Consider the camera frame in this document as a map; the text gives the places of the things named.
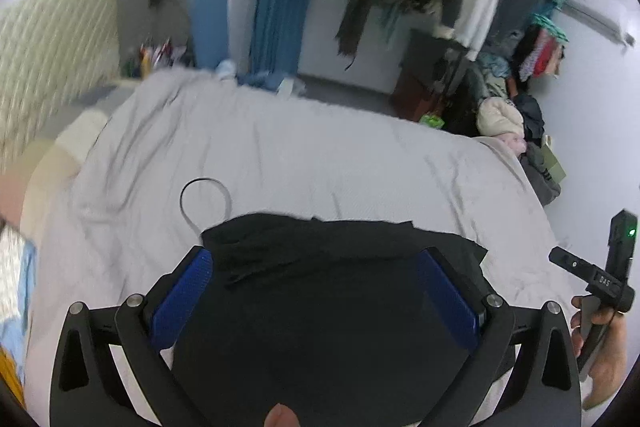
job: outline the finger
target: finger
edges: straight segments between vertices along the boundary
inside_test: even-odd
[[[593,315],[591,315],[591,322],[598,325],[609,324],[612,318],[612,308],[601,308],[598,311],[594,312]]]
[[[264,427],[300,427],[296,414],[286,405],[276,404],[264,419]]]
[[[575,328],[575,330],[571,332],[571,343],[574,346],[574,355],[579,357],[582,346],[584,346],[584,339],[580,334],[580,328]]]
[[[573,328],[577,328],[580,326],[580,321],[582,320],[582,312],[576,312],[573,317],[571,317],[571,322],[569,326]]]
[[[573,299],[571,299],[571,304],[574,306],[574,308],[581,308],[582,296],[576,295]]]

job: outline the yellow cloth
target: yellow cloth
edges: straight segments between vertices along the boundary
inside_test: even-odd
[[[15,372],[15,363],[12,358],[0,347],[0,378],[2,378],[15,397],[24,408],[24,394],[22,393],[22,384]]]

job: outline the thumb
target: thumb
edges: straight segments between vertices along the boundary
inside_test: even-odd
[[[276,404],[264,419],[264,427],[300,427],[296,413],[281,403]]]

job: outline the quilted headboard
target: quilted headboard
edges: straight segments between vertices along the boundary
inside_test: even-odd
[[[118,74],[116,0],[22,0],[0,12],[0,173],[62,105]]]

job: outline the pillow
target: pillow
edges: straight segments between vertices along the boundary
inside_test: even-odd
[[[61,108],[0,175],[0,216],[36,247],[53,196],[78,174],[109,117],[136,84],[115,81]]]

